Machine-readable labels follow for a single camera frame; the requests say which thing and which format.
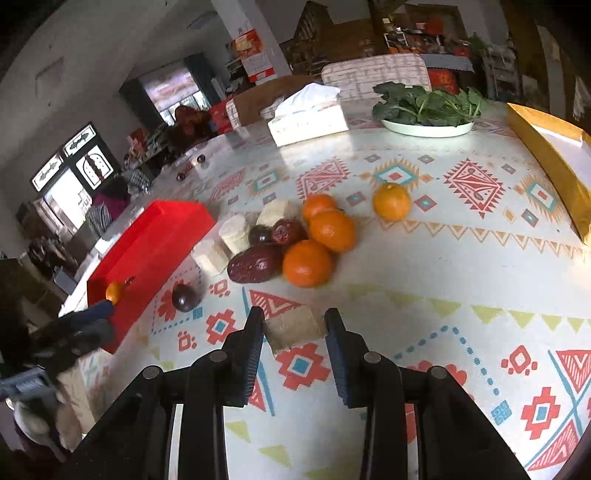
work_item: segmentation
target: plate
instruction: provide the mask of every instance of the plate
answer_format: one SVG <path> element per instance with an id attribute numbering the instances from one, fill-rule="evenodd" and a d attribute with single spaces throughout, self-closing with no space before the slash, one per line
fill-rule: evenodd
<path id="1" fill-rule="evenodd" d="M 413 137 L 432 138 L 458 137 L 459 135 L 467 134 L 472 130 L 472 125 L 474 125 L 474 122 L 471 122 L 469 124 L 458 125 L 457 127 L 426 127 L 425 125 L 397 124 L 387 120 L 382 120 L 382 123 L 392 132 L 412 135 Z"/>

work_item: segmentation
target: screw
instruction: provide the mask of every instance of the screw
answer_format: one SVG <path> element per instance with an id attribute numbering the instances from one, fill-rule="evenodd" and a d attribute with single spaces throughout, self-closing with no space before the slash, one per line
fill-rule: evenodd
<path id="1" fill-rule="evenodd" d="M 447 370 L 445 370 L 443 367 L 433 367 L 431 369 L 431 375 L 435 378 L 438 378 L 439 380 L 443 380 L 447 377 Z"/>
<path id="2" fill-rule="evenodd" d="M 149 367 L 144 368 L 142 375 L 146 380 L 152 380 L 160 375 L 160 369 L 154 365 L 150 365 Z"/>
<path id="3" fill-rule="evenodd" d="M 228 356 L 223 350 L 214 350 L 209 354 L 209 359 L 217 364 L 223 362 L 226 358 L 228 358 Z"/>
<path id="4" fill-rule="evenodd" d="M 367 352 L 363 359 L 369 364 L 378 364 L 382 359 L 382 356 L 377 352 Z"/>

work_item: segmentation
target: leafy green vegetable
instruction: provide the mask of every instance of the leafy green vegetable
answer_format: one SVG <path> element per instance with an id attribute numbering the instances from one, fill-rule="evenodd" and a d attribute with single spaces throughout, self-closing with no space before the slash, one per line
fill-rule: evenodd
<path id="1" fill-rule="evenodd" d="M 407 125 L 457 127 L 480 117 L 486 100 L 475 88 L 451 95 L 443 90 L 426 92 L 421 86 L 406 87 L 403 83 L 385 82 L 374 87 L 384 103 L 372 111 L 374 119 Z"/>

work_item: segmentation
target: red tray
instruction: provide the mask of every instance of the red tray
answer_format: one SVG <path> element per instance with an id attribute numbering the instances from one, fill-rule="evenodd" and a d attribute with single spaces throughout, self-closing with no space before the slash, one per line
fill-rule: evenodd
<path id="1" fill-rule="evenodd" d="M 135 277 L 109 319 L 115 341 L 105 350 L 117 350 L 148 303 L 214 225 L 201 203 L 156 200 L 121 235 L 86 283 L 88 305 L 93 305 L 105 299 L 111 282 Z"/>

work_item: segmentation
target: small orange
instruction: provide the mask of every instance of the small orange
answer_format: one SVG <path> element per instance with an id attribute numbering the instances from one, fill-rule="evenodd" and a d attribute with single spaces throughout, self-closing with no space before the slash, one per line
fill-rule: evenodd
<path id="1" fill-rule="evenodd" d="M 107 287 L 105 298 L 110 300 L 113 305 L 117 305 L 117 302 L 123 297 L 126 284 L 120 281 L 114 281 Z"/>
<path id="2" fill-rule="evenodd" d="M 313 240 L 297 242 L 283 257 L 283 274 L 296 287 L 317 287 L 326 283 L 331 273 L 330 253 Z"/>
<path id="3" fill-rule="evenodd" d="M 372 199 L 374 211 L 386 222 L 398 222 L 410 211 L 410 195 L 397 183 L 384 183 L 378 187 Z"/>
<path id="4" fill-rule="evenodd" d="M 301 206 L 301 215 L 306 221 L 310 223 L 312 217 L 320 212 L 326 210 L 334 210 L 337 208 L 335 199 L 325 193 L 315 193 L 310 195 Z"/>
<path id="5" fill-rule="evenodd" d="M 341 210 L 327 210 L 310 221 L 310 236 L 333 252 L 346 252 L 357 243 L 353 219 Z"/>

